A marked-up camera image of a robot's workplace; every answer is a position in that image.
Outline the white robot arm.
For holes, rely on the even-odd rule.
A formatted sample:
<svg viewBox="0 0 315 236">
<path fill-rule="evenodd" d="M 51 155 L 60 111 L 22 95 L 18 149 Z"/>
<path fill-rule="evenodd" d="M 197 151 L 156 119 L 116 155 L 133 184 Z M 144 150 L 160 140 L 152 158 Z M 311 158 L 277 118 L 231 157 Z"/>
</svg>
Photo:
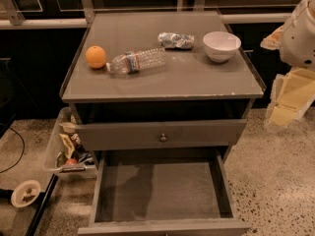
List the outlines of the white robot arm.
<svg viewBox="0 0 315 236">
<path fill-rule="evenodd" d="M 302 0 L 260 46 L 278 50 L 290 66 L 272 85 L 265 125 L 275 132 L 300 119 L 315 98 L 315 0 Z"/>
</svg>

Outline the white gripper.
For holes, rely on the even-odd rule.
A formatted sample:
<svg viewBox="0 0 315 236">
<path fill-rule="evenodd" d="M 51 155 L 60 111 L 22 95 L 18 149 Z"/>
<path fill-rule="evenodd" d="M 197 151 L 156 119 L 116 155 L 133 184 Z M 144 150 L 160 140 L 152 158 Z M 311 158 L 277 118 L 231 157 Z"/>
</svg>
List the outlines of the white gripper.
<svg viewBox="0 0 315 236">
<path fill-rule="evenodd" d="M 287 127 L 303 116 L 315 96 L 315 18 L 309 4 L 297 7 L 260 46 L 280 49 L 282 61 L 293 67 L 285 76 L 276 76 L 266 112 L 269 127 Z"/>
</svg>

